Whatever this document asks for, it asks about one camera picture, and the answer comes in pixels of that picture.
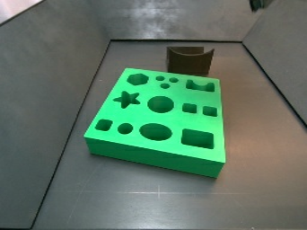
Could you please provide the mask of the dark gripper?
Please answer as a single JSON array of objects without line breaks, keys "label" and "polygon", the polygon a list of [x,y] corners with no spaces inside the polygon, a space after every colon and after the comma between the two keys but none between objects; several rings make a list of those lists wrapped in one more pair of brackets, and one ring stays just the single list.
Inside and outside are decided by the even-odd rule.
[{"label": "dark gripper", "polygon": [[259,9],[264,9],[270,6],[274,0],[248,0],[251,10],[256,12]]}]

